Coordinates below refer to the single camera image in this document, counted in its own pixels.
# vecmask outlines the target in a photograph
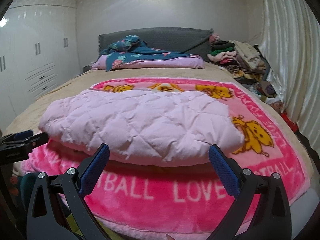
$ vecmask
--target screw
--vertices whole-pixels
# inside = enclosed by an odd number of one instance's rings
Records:
[[[275,172],[275,173],[273,174],[273,177],[274,177],[275,179],[279,179],[279,178],[280,178],[280,174]]]
[[[67,172],[68,172],[69,175],[72,175],[72,174],[75,174],[76,169],[75,168],[70,168]]]
[[[249,169],[243,169],[242,171],[245,175],[250,175],[251,171]]]
[[[44,172],[41,172],[41,173],[39,173],[38,178],[39,178],[39,179],[42,179],[42,178],[44,178],[44,176],[45,176],[45,173],[44,173]]]

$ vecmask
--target pink blanket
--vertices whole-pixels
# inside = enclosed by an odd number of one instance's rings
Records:
[[[103,69],[106,70],[107,55],[102,55],[97,62],[92,64],[91,69]],[[126,64],[121,64],[117,68],[205,68],[203,65],[203,59],[194,55],[193,57],[178,57],[174,59],[166,60],[136,60]]]
[[[245,136],[241,148],[228,157],[255,174],[278,172],[290,203],[310,186],[304,163],[288,143],[276,122],[244,90],[233,83],[186,78],[130,78],[111,80],[94,86],[117,92],[152,87],[170,91],[203,91],[227,104],[233,123]],[[29,154],[22,169],[45,171],[49,175],[77,167],[86,155],[59,142],[50,141]],[[160,168],[110,161],[90,196],[85,198],[92,212],[112,230],[139,239],[205,239],[226,214],[233,198],[228,196],[211,165]],[[257,198],[239,232],[248,226]]]

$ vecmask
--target green fabric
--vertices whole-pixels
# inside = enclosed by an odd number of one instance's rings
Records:
[[[67,221],[68,221],[68,224],[70,226],[70,229],[72,232],[78,234],[78,235],[81,235],[83,236],[83,234],[81,233],[75,219],[73,218],[73,215],[70,214],[68,217],[67,217]],[[112,240],[124,240],[121,236],[119,236],[117,233],[115,233],[114,231],[110,230],[109,228],[105,227],[103,225],[103,223],[101,221],[99,221],[99,224],[101,225],[101,227],[103,228],[103,230],[108,234],[108,236],[110,236],[110,238]]]
[[[234,51],[235,49],[233,47],[229,47],[229,48],[226,48],[226,49],[216,49],[212,52],[210,52],[210,54],[212,56],[217,56],[220,52],[227,52],[227,51]]]

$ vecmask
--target beige bedspread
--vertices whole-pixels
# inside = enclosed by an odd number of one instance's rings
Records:
[[[5,135],[9,133],[21,132],[23,130],[33,130],[38,132],[38,123],[41,115],[44,113],[49,104],[55,100],[71,97],[79,94],[81,91],[89,88],[95,83],[115,78],[128,77],[189,77],[205,80],[213,80],[220,82],[233,82],[239,85],[229,73],[218,68],[218,66],[205,63],[206,69],[190,69],[190,68],[142,68],[142,69],[122,69],[111,72],[104,70],[90,70],[81,76],[69,80],[55,90],[39,98],[30,105],[22,114],[17,116],[8,126]],[[302,156],[310,178],[313,176],[313,167],[303,145],[299,142],[295,134],[287,126],[281,116],[270,106],[259,101],[259,103],[276,119],[282,132],[287,136],[290,143],[297,149]]]

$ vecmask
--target blue gripper pad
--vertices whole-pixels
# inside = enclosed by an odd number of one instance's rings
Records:
[[[91,162],[88,164],[88,167],[80,177],[79,181],[79,193],[81,197],[90,195],[96,185],[104,167],[106,166],[110,157],[109,146],[103,144],[99,147],[96,153],[89,158]]]
[[[15,141],[22,141],[25,140],[29,137],[33,136],[33,131],[32,130],[28,130],[28,131],[24,131],[24,132],[20,132],[20,133],[16,133],[13,137],[13,139]]]
[[[217,145],[212,145],[210,147],[209,161],[211,162],[228,195],[235,198],[238,197],[240,194],[239,178],[232,171],[227,162],[227,158]]]

